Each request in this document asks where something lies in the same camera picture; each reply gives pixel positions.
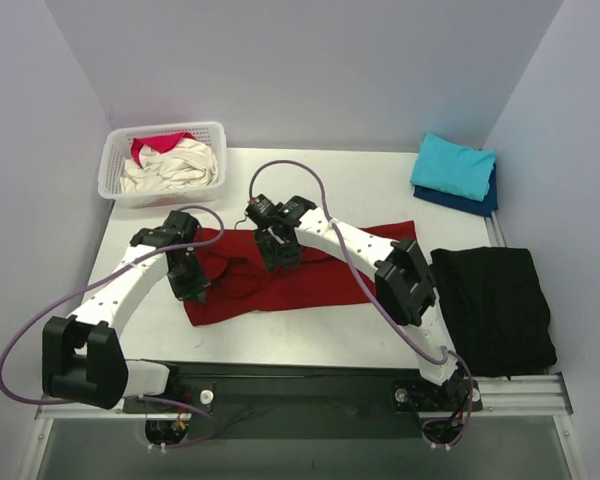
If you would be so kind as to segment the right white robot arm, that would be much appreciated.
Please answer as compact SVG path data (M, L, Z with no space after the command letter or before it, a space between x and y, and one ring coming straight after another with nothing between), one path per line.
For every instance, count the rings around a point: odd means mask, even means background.
M294 196L275 204L252 198L246 217L256 229L254 240L270 272L297 268L314 249L345 263L390 327L418 357L423 395L445 408L456 400L459 361L438 303L432 270L418 244L376 236L331 218L313 202Z

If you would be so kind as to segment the dark red t-shirt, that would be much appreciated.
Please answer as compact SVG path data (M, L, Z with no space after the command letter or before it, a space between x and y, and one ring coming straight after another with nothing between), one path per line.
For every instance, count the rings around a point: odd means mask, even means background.
M217 242L199 249L197 258L210 285L204 302L183 303L195 327L251 312L368 301L344 262L313 248L303 250L298 267L268 272L248 230L227 230Z

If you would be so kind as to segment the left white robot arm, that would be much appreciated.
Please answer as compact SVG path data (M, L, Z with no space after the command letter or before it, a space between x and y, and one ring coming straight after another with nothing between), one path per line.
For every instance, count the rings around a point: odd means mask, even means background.
M146 396L162 412L175 409L182 387L175 366L128 359L120 336L162 279L179 301L202 303L210 285L196 256L199 221L173 210L162 225L143 228L130 240L115 277L68 317L54 316L42 331L45 395L113 408L120 400Z

